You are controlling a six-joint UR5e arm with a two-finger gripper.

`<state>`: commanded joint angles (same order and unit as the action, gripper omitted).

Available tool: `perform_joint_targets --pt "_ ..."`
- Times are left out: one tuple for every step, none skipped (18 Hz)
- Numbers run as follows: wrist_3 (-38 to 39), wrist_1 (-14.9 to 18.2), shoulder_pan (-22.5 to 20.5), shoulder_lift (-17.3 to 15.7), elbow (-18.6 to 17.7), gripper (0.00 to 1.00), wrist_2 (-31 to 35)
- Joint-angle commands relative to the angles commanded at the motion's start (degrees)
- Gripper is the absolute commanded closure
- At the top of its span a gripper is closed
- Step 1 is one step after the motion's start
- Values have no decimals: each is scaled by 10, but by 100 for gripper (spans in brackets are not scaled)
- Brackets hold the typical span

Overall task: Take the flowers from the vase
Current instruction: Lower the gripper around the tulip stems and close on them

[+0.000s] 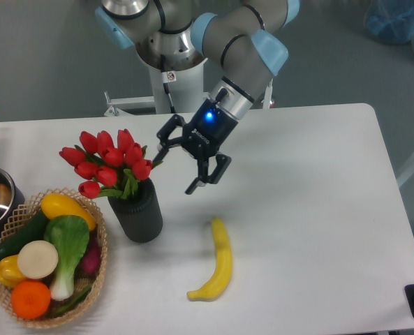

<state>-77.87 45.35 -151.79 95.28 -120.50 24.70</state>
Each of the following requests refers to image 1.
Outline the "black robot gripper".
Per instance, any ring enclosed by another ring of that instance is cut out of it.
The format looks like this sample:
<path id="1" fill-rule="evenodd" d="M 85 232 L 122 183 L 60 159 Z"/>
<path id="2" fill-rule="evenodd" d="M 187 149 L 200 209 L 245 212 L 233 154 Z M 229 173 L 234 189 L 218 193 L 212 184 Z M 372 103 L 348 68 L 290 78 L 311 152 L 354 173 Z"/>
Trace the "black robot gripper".
<path id="1" fill-rule="evenodd" d="M 158 153 L 152 160 L 152 167 L 163 162 L 173 147 L 182 146 L 197 160 L 198 176 L 190 183 L 185 194 L 191 195 L 198 187 L 206 184 L 218 184 L 231 164 L 231 157 L 218 153 L 221 145 L 237 126 L 238 121 L 219 107 L 217 102 L 206 99 L 189 122 L 173 114 L 156 134 L 159 144 Z M 181 128 L 182 134 L 170 138 L 170 135 Z M 216 167 L 209 173 L 209 157 L 214 156 Z"/>

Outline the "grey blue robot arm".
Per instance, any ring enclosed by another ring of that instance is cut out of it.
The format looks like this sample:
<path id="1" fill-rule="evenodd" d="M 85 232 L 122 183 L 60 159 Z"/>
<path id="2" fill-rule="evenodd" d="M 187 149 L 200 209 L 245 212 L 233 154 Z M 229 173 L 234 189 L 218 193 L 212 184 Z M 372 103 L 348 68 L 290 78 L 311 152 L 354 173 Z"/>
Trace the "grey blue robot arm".
<path id="1" fill-rule="evenodd" d="M 274 32 L 291 22 L 298 1 L 243 1 L 227 15 L 191 16 L 190 1 L 103 1 L 95 16 L 105 34 L 121 48 L 147 42 L 166 70 L 178 53 L 164 47 L 162 36 L 189 42 L 182 56 L 193 54 L 213 61 L 223 77 L 190 121 L 172 115 L 157 136 L 161 161 L 173 147 L 181 147 L 198 164 L 197 177 L 187 194 L 216 184 L 231 159 L 220 147 L 288 59 L 288 50 Z"/>

